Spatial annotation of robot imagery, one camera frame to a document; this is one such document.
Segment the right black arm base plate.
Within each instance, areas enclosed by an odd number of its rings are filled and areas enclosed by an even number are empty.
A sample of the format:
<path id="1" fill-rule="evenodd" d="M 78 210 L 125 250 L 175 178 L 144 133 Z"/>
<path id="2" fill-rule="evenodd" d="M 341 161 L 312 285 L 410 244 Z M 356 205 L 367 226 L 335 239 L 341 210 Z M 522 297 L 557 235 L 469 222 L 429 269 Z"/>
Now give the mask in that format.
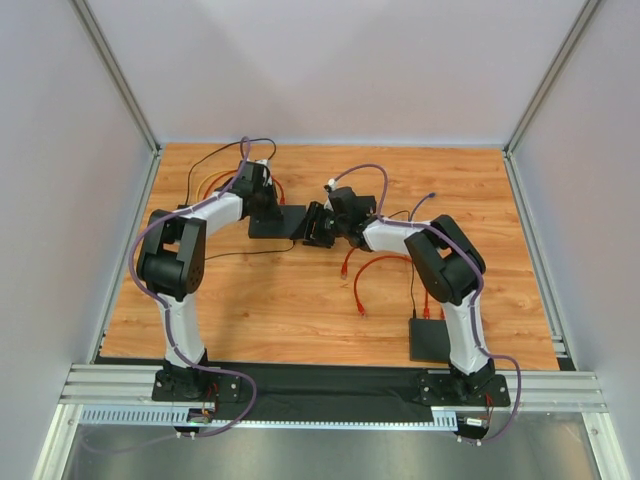
<path id="1" fill-rule="evenodd" d="M 508 407 L 511 398 L 503 375 L 464 376 L 446 373 L 423 373 L 417 376 L 419 401 L 427 406 Z"/>

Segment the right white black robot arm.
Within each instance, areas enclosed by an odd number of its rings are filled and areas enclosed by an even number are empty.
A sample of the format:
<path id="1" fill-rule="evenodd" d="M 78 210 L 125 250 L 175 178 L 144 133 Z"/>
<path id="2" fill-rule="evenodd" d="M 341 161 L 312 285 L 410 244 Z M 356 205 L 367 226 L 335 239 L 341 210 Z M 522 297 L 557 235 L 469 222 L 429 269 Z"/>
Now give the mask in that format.
<path id="1" fill-rule="evenodd" d="M 307 207 L 291 238 L 324 248 L 344 238 L 363 251 L 408 256 L 444 311 L 450 342 L 446 386 L 460 400 L 477 395 L 495 375 L 481 324 L 484 260 L 448 215 L 427 222 L 399 221 L 378 214 L 376 207 L 373 196 L 358 195 L 350 187 L 330 190 L 324 203 Z"/>

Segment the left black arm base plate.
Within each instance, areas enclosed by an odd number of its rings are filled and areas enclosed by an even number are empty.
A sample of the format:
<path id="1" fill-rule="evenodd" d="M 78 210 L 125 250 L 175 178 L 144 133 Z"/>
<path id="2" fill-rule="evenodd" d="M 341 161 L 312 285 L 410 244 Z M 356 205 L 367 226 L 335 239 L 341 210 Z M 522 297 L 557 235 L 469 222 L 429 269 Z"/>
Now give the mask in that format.
<path id="1" fill-rule="evenodd" d="M 191 368 L 163 368 L 156 372 L 151 399 L 156 402 L 238 403 L 251 396 L 236 375 Z"/>

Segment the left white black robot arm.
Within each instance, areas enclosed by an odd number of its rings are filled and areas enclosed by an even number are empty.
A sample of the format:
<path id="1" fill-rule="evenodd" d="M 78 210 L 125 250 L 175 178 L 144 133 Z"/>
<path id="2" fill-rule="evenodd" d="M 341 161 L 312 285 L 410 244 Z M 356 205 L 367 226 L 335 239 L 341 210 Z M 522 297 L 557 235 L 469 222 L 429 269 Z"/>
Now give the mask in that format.
<path id="1" fill-rule="evenodd" d="M 129 260 L 130 274 L 156 302 L 166 341 L 153 399 L 196 401 L 213 391 L 216 375 L 206 369 L 195 293 L 204 279 L 208 238 L 251 216 L 281 217 L 267 159 L 241 161 L 230 180 L 191 206 L 154 211 L 136 239 L 139 255 Z"/>

